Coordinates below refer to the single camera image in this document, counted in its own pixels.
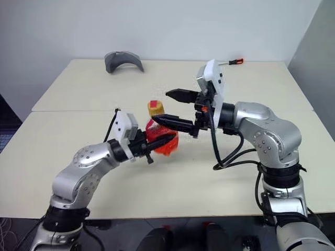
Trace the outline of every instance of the bottle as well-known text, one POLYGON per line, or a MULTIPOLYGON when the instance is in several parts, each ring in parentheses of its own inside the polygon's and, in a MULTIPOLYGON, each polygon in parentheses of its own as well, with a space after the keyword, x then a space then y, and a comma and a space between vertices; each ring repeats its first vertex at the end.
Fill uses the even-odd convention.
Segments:
MULTIPOLYGON (((148 103, 148 111, 150 117, 155 115, 164 114, 164 107, 162 102, 158 100, 152 100, 148 103)), ((178 147, 178 132, 171 130, 167 127, 164 127, 156 123, 153 119, 150 119, 146 126, 146 134, 148 142, 154 141, 156 138, 166 135, 166 134, 176 134, 176 136, 164 146, 155 149, 154 151, 159 154, 164 154, 169 156, 173 151, 177 150, 178 147)))

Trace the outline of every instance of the yellow bottle cap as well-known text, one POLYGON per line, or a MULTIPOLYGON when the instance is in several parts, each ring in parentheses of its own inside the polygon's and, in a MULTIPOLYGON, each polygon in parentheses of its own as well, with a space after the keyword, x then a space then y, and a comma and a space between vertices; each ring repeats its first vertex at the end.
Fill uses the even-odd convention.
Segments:
POLYGON ((151 117, 165 113, 163 104, 159 100, 150 101, 148 103, 148 111, 151 117))

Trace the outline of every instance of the black floor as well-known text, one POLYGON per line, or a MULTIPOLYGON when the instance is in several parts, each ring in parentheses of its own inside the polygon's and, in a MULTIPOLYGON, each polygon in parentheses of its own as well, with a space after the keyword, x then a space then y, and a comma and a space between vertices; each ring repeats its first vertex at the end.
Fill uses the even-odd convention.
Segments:
POLYGON ((21 120, 0 95, 0 153, 21 124, 21 120))
MULTIPOLYGON (((331 241, 335 240, 335 214, 321 214, 324 223, 323 232, 331 241)), ((12 219, 10 230, 18 239, 34 225, 36 220, 12 219)), ((262 251, 278 251, 274 227, 263 224, 260 216, 230 216, 230 217, 198 217, 198 218, 167 218, 167 219, 132 219, 110 220, 110 228, 99 230, 88 227, 90 231, 99 236, 108 251, 133 251, 136 250, 141 240, 152 230, 159 227, 168 227, 174 233, 175 251, 203 251, 202 235, 204 225, 209 222, 219 224, 228 234, 231 251, 242 251, 241 240, 244 236, 257 236, 261 243, 262 251)), ((21 250, 29 250, 34 232, 27 239, 21 250)), ((99 250, 97 243, 81 233, 80 243, 82 250, 99 250)), ((6 250, 12 250, 15 238, 5 238, 6 250)))

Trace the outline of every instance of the screwdriver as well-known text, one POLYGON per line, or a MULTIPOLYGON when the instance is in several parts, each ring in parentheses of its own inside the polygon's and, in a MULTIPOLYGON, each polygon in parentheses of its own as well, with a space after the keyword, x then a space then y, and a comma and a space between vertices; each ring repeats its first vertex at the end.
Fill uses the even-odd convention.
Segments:
POLYGON ((233 64, 243 64, 243 59, 235 59, 235 60, 228 61, 226 63, 221 63, 219 65, 233 65, 233 64))

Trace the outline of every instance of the red screwdriver handle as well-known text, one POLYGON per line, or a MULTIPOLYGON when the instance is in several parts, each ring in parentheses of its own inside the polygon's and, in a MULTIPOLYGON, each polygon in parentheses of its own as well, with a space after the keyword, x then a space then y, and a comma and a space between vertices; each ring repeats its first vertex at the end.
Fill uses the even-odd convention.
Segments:
POLYGON ((229 61, 229 65, 232 65, 232 64, 243 64, 243 59, 235 59, 235 60, 229 61))

